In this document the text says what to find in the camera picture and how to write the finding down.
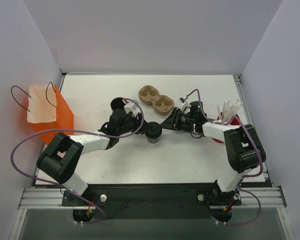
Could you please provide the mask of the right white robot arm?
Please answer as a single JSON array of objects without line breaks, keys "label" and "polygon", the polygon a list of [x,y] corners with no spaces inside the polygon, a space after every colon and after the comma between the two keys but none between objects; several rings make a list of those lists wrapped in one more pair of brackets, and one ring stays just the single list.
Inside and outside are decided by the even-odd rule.
[{"label": "right white robot arm", "polygon": [[238,125],[208,118],[201,101],[193,101],[188,106],[175,107],[160,126],[166,130],[184,131],[200,137],[212,138],[225,145],[229,166],[216,180],[217,188],[211,197],[217,204],[223,204],[230,193],[240,186],[245,178],[261,175],[266,160],[265,150],[255,128],[244,125],[235,116]]}]

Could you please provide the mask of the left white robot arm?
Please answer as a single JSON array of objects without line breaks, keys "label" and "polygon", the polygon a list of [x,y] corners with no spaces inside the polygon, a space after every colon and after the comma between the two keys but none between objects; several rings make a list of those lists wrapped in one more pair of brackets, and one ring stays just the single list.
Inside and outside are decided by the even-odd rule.
[{"label": "left white robot arm", "polygon": [[81,206],[90,203],[92,193],[88,184],[75,173],[81,155],[97,150],[108,150],[119,142],[124,134],[148,134],[149,122],[141,112],[134,114],[116,109],[109,121],[92,134],[66,135],[57,133],[36,162],[36,166],[58,184],[74,193],[73,199]]}]

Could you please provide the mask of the black paper coffee cup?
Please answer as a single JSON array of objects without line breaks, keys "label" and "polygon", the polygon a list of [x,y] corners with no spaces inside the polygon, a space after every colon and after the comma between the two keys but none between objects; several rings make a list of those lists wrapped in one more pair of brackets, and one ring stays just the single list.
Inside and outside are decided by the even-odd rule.
[{"label": "black paper coffee cup", "polygon": [[147,139],[147,141],[148,141],[149,143],[155,144],[155,143],[157,143],[157,142],[159,141],[160,136],[150,136],[150,135],[147,135],[147,136],[146,136],[146,139]]}]

